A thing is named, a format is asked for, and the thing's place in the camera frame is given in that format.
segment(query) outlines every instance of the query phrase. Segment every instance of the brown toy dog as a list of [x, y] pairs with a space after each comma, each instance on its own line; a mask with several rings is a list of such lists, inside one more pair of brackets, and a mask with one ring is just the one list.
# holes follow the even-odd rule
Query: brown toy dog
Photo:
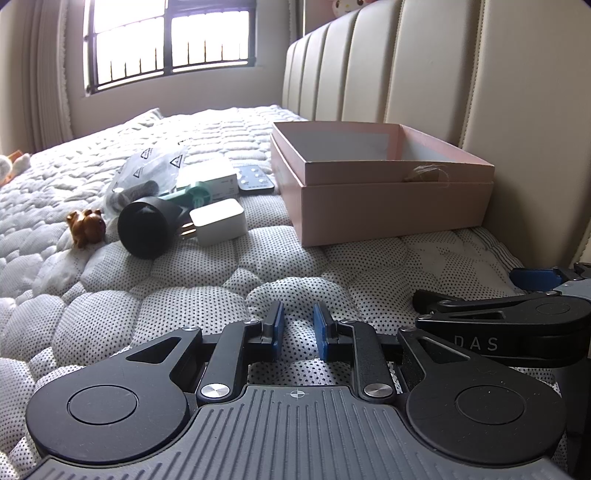
[[88, 244], [97, 244], [105, 237], [106, 225], [100, 210], [72, 212], [67, 216], [66, 222], [75, 247], [84, 248]]

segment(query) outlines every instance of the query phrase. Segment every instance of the upholstered headboard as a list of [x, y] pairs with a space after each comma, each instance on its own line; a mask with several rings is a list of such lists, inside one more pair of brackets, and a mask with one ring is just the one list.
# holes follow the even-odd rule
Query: upholstered headboard
[[490, 161], [485, 226], [527, 265], [568, 264], [587, 242], [582, 0], [379, 0], [291, 45], [283, 106], [310, 120], [406, 124]]

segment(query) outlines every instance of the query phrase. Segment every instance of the window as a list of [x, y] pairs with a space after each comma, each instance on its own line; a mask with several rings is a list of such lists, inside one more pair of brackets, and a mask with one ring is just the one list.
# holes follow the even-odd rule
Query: window
[[192, 70], [252, 66], [256, 0], [87, 0], [87, 93]]

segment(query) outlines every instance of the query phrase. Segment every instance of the mattress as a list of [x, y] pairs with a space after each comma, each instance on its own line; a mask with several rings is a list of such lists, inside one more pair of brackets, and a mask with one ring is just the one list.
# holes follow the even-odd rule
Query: mattress
[[[115, 171], [132, 153], [184, 141], [186, 163], [228, 158], [272, 177], [274, 121], [299, 121], [277, 106], [163, 118], [157, 110], [33, 155], [32, 167], [0, 189], [0, 479], [38, 456], [25, 426], [33, 393], [83, 368], [182, 326], [217, 333], [285, 305], [280, 361], [251, 367], [262, 384], [347, 383], [349, 367], [318, 359], [312, 307], [336, 319], [395, 333], [413, 322], [418, 288], [478, 299], [518, 293], [507, 272], [519, 262], [483, 228], [302, 248], [281, 196], [241, 197], [248, 234], [212, 247], [177, 241], [155, 261], [130, 256], [116, 220], [105, 242], [72, 248], [66, 216], [101, 208]], [[553, 384], [548, 372], [530, 371]], [[557, 461], [564, 463], [564, 448]]]

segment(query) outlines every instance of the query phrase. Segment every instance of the gray ribbed plate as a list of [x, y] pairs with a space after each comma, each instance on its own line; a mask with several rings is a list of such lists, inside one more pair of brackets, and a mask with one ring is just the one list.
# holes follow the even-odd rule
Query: gray ribbed plate
[[48, 458], [31, 480], [569, 478], [549, 460], [486, 469], [424, 447], [397, 412], [348, 387], [249, 385], [233, 402], [202, 407], [185, 434], [149, 458], [81, 467]]

